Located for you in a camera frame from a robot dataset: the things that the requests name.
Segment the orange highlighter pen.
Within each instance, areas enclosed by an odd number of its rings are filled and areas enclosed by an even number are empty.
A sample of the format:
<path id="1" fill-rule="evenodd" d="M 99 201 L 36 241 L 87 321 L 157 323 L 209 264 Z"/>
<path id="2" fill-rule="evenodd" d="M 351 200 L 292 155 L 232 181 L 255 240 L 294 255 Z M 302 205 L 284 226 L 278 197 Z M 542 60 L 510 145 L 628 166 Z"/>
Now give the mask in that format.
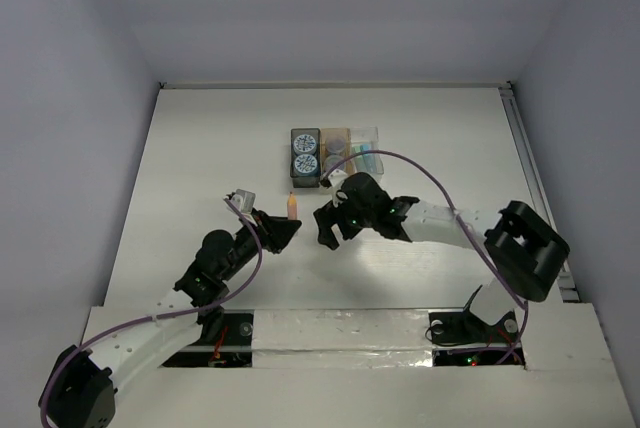
<path id="1" fill-rule="evenodd" d="M 289 220 L 298 219 L 298 204 L 293 192 L 290 192 L 287 198 L 287 218 Z"/>

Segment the blue cleaning gel jar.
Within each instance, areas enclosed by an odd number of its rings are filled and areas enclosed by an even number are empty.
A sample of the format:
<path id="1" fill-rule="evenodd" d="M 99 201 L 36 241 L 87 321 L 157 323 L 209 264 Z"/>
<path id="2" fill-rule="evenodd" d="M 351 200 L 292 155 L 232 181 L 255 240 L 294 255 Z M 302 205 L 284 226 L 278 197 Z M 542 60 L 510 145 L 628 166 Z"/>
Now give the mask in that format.
<path id="1" fill-rule="evenodd" d="M 313 155 L 316 153 L 317 147 L 317 138 L 310 133 L 299 134 L 292 140 L 292 148 L 297 156 L 304 154 Z"/>

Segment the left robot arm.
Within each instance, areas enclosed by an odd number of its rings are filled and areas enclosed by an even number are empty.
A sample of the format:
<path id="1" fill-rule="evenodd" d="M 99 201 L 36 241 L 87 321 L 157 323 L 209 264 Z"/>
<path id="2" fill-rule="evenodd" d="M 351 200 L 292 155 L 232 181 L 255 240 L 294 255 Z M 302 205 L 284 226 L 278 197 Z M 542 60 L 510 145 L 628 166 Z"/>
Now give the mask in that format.
<path id="1" fill-rule="evenodd" d="M 224 303 L 245 291 L 227 286 L 250 261 L 279 254 L 301 228 L 299 220 L 254 209 L 238 216 L 234 234 L 209 232 L 174 286 L 149 302 L 143 315 L 108 328 L 61 352 L 38 401 L 44 427 L 106 427 L 125 397 L 181 349 L 209 343 L 221 331 Z"/>

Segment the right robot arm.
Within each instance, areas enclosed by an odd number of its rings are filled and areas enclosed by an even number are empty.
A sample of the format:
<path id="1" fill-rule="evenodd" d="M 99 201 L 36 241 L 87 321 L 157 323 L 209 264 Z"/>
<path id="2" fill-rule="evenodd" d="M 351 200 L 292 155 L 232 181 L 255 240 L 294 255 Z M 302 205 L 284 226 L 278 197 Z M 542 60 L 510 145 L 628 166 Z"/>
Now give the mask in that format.
<path id="1" fill-rule="evenodd" d="M 489 263 L 491 282 L 479 287 L 460 316 L 462 332 L 482 340 L 525 302 L 545 301 L 565 264 L 568 243 L 528 204 L 511 201 L 497 212 L 460 210 L 417 197 L 391 197 L 368 174 L 329 178 L 332 198 L 314 212 L 318 242 L 339 247 L 371 229 L 409 243 L 440 243 L 476 251 Z"/>

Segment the blue highlighter pen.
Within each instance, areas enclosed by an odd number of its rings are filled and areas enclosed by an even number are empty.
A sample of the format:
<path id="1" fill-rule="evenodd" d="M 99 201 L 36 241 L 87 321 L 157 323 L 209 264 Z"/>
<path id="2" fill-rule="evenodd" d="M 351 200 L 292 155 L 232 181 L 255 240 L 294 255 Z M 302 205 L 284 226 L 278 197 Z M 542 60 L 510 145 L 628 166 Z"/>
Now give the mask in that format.
<path id="1" fill-rule="evenodd" d="M 361 151 L 367 151 L 367 154 L 364 154 L 362 156 L 362 159 L 369 173 L 380 175 L 384 172 L 384 170 L 381 169 L 381 164 L 379 163 L 379 155 L 377 153 L 374 153 L 375 149 L 376 147 L 371 143 L 363 143 L 361 145 Z"/>

